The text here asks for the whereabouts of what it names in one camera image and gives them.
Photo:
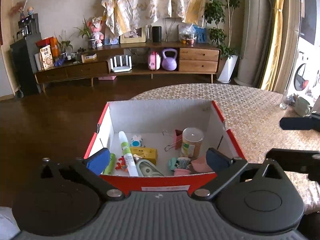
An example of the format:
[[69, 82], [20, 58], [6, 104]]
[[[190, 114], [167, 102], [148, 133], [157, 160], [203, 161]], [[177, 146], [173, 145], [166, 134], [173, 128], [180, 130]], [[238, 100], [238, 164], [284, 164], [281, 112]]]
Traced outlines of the green white spray bottle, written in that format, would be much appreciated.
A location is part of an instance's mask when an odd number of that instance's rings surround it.
[[123, 131], [120, 131], [118, 133], [118, 137], [128, 173], [131, 177], [138, 177], [139, 174], [136, 168], [133, 155], [130, 150], [130, 145], [127, 136]]

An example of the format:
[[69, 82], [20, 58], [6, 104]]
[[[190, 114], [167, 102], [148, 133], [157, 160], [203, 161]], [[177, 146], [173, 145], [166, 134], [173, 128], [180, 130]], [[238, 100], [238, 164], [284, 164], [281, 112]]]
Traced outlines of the yellow small box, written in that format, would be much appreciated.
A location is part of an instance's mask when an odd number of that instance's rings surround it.
[[153, 165], [157, 165], [158, 152], [155, 148], [130, 147], [130, 150], [132, 155], [137, 155], [142, 159], [150, 161]]

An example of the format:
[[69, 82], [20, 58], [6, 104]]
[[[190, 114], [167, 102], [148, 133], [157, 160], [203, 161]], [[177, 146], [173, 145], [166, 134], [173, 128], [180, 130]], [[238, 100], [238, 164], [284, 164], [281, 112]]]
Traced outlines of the snack package box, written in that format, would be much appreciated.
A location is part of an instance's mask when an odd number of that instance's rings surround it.
[[54, 66], [50, 45], [47, 45], [40, 49], [40, 58], [44, 70], [47, 70], [48, 68]]

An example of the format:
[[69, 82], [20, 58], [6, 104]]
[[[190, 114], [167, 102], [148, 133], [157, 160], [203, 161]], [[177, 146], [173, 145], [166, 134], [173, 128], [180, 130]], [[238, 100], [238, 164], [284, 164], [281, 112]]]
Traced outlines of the red cardboard box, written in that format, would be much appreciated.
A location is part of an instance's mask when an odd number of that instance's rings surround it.
[[101, 175], [109, 184], [129, 194], [132, 191], [187, 191], [196, 189], [215, 178], [215, 173], [173, 176], [168, 170], [168, 161], [179, 157], [181, 150], [173, 146], [174, 132], [196, 127], [204, 133], [200, 154], [215, 148], [229, 158], [241, 157], [243, 152], [230, 129], [225, 128], [225, 119], [215, 101], [210, 100], [129, 100], [106, 104], [98, 121], [97, 131], [84, 155], [85, 158], [106, 147], [118, 158], [122, 152], [118, 133], [125, 132], [131, 140], [140, 135], [143, 145], [157, 150], [156, 166], [161, 177], [129, 177], [123, 170], [112, 175]]

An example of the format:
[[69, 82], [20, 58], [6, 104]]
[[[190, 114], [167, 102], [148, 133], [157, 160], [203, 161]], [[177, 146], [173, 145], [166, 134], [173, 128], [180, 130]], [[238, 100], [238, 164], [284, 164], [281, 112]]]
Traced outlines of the small jar with cork stoppers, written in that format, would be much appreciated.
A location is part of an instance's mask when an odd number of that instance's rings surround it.
[[188, 169], [191, 159], [187, 157], [179, 157], [176, 159], [175, 168]]

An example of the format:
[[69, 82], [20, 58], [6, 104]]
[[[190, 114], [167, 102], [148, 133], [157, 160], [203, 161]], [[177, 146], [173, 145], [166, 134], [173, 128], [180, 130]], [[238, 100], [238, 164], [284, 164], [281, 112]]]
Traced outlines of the green tube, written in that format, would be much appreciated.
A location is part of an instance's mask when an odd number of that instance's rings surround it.
[[103, 171], [103, 175], [111, 175], [115, 169], [116, 166], [116, 155], [114, 153], [110, 154], [110, 162], [106, 166], [106, 168]]

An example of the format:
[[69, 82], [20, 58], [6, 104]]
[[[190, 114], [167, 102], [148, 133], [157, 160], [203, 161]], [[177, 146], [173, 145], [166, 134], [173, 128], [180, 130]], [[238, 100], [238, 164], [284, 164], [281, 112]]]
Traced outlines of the green yellow tin can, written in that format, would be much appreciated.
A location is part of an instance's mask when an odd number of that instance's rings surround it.
[[182, 132], [181, 156], [190, 159], [198, 158], [201, 144], [204, 139], [202, 130], [196, 127], [188, 127]]

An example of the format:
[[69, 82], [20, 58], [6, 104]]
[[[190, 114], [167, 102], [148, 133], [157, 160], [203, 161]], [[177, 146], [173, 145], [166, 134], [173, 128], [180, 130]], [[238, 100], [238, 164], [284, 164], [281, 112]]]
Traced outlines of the red crab toy figure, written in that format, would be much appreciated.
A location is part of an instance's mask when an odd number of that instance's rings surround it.
[[128, 172], [128, 170], [127, 170], [127, 165], [126, 165], [126, 163], [125, 163], [124, 156], [121, 156], [121, 157], [117, 160], [115, 169], [116, 169], [116, 170], [122, 170], [122, 171]]

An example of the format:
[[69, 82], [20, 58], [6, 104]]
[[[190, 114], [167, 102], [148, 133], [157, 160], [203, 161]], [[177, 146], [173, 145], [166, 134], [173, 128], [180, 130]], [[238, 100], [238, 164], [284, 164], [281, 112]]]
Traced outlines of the black cylinder speaker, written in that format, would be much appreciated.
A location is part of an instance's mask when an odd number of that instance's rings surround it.
[[162, 27], [152, 26], [151, 28], [152, 41], [160, 43], [162, 41]]

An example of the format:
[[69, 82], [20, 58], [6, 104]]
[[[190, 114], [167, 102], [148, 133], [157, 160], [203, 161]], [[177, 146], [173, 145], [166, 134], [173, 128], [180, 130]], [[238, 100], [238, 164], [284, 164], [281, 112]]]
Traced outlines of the potted tree white planter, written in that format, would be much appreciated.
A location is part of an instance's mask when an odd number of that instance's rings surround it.
[[225, 63], [217, 80], [220, 83], [229, 83], [238, 54], [231, 46], [232, 20], [236, 9], [240, 7], [243, 0], [208, 0], [204, 7], [204, 19], [212, 27], [209, 29], [210, 41], [220, 49], [221, 59]]

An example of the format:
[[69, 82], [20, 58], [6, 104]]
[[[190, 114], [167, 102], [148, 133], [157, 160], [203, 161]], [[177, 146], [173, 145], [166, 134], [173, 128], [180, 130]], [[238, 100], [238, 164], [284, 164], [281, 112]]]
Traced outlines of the framed picture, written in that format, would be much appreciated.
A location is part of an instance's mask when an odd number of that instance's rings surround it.
[[129, 31], [120, 36], [120, 44], [144, 43], [144, 42], [146, 42], [145, 27]]

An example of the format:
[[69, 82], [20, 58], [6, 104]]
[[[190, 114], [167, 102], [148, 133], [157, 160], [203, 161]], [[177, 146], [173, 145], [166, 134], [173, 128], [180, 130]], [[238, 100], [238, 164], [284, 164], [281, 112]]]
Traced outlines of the black cabinet with coffee machine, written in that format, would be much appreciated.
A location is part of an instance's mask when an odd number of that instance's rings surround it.
[[39, 94], [35, 73], [38, 71], [34, 55], [39, 52], [36, 42], [42, 40], [38, 14], [32, 14], [18, 22], [16, 40], [10, 45], [16, 77], [23, 95]]

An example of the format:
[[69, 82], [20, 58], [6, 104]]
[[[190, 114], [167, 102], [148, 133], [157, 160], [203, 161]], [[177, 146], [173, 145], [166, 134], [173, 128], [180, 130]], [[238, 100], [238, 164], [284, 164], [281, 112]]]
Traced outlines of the oval clock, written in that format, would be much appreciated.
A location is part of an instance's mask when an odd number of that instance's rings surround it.
[[140, 177], [163, 177], [161, 173], [153, 163], [146, 159], [140, 159], [136, 163], [136, 168]]

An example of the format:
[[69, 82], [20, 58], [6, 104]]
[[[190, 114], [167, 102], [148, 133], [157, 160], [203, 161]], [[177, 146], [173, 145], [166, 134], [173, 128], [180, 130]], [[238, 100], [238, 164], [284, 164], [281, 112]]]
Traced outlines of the teal egg-shaped toy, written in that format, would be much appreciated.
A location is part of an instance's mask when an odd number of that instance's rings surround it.
[[173, 157], [168, 161], [168, 169], [174, 171], [176, 169], [177, 158]]

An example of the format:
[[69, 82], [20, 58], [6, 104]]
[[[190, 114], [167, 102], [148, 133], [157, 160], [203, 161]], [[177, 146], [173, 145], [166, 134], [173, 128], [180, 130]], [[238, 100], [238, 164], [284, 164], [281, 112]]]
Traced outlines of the green ceramic mug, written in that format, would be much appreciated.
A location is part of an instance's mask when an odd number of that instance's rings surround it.
[[296, 100], [294, 110], [299, 116], [304, 117], [311, 113], [312, 106], [306, 99], [299, 96]]

